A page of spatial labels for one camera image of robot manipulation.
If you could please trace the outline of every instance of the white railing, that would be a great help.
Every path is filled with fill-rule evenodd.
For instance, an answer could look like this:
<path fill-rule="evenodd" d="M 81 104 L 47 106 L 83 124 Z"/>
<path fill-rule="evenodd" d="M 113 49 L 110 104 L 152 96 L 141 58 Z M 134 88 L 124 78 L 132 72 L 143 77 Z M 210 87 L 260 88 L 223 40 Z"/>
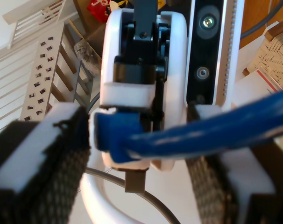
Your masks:
<path fill-rule="evenodd" d="M 8 48 L 10 49 L 13 44 L 17 43 L 28 35 L 31 35 L 37 30 L 58 21 L 59 14 L 63 8 L 63 3 L 63 0 L 59 0 L 16 21 L 14 23 L 14 30 L 12 32 Z"/>
<path fill-rule="evenodd" d="M 8 44 L 9 49 L 7 46 L 0 48 L 0 131 L 12 120 L 21 116 L 39 38 L 57 24 L 68 22 L 69 18 L 76 16 L 77 12 L 72 0 L 32 0 L 3 15 L 5 21 L 8 24 L 15 24 L 15 27 Z M 67 31 L 65 28 L 62 44 L 75 63 L 77 59 L 72 51 L 72 44 L 70 45 L 70 33 Z M 58 67 L 57 64 L 66 76 L 70 76 L 69 67 L 65 65 L 61 53 L 53 67 L 54 70 Z M 57 75 L 57 70 L 53 83 L 64 95 L 65 84 Z M 57 100 L 51 95 L 50 101 Z"/>

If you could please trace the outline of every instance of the textured gripper pad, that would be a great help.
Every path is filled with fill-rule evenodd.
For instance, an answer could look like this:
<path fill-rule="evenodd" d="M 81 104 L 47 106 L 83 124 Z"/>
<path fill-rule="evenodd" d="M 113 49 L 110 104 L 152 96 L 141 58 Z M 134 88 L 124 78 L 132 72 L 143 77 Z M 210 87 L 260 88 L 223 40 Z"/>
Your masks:
<path fill-rule="evenodd" d="M 202 224 L 233 224 L 237 203 L 217 156 L 186 160 Z"/>
<path fill-rule="evenodd" d="M 79 108 L 58 126 L 63 134 L 44 151 L 47 159 L 25 189 L 19 194 L 0 189 L 0 224 L 68 223 L 90 154 L 88 115 Z"/>

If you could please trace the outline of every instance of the white plastic housing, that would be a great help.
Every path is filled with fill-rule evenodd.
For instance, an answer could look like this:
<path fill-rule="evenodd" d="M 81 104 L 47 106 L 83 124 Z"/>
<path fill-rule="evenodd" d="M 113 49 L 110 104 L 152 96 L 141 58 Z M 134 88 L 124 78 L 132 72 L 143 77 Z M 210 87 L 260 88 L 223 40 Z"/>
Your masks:
<path fill-rule="evenodd" d="M 120 54 L 120 27 L 121 13 L 132 12 L 132 9 L 123 9 L 113 12 L 106 25 L 104 38 L 100 104 L 118 105 L 131 107 L 151 107 L 155 96 L 155 85 L 124 84 L 113 82 L 114 58 Z M 168 76 L 164 85 L 163 111 L 164 129 L 182 124 L 186 121 L 184 105 L 185 67 L 187 53 L 187 27 L 183 15 L 173 12 L 162 12 L 157 16 L 157 23 L 168 23 L 170 30 L 170 50 Z M 144 169 L 142 161 L 131 162 L 130 164 L 116 164 L 107 153 L 103 153 L 103 160 L 106 166 L 115 168 Z M 160 170 L 171 170 L 174 160 L 163 160 Z"/>

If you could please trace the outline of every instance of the white wall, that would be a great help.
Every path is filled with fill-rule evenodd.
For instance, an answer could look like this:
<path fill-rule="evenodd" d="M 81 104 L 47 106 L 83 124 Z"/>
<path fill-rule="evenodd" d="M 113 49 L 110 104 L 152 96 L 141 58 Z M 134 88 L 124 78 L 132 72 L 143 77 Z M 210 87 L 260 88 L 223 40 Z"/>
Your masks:
<path fill-rule="evenodd" d="M 0 0 L 0 46 L 9 42 L 13 25 L 8 25 L 2 15 L 22 5 L 28 0 Z"/>

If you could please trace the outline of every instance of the screw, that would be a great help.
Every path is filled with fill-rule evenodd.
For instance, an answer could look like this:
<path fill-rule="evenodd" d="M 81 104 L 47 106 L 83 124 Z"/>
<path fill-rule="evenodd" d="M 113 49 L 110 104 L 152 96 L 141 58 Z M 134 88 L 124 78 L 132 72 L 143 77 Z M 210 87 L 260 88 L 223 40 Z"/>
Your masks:
<path fill-rule="evenodd" d="M 200 80 L 205 80 L 209 77 L 209 70 L 206 67 L 199 67 L 197 70 L 197 77 Z"/>
<path fill-rule="evenodd" d="M 147 32 L 141 32 L 140 33 L 140 38 L 145 39 L 148 36 Z"/>
<path fill-rule="evenodd" d="M 205 28 L 210 29 L 214 26 L 214 18 L 212 16 L 206 16 L 203 20 L 203 25 Z"/>

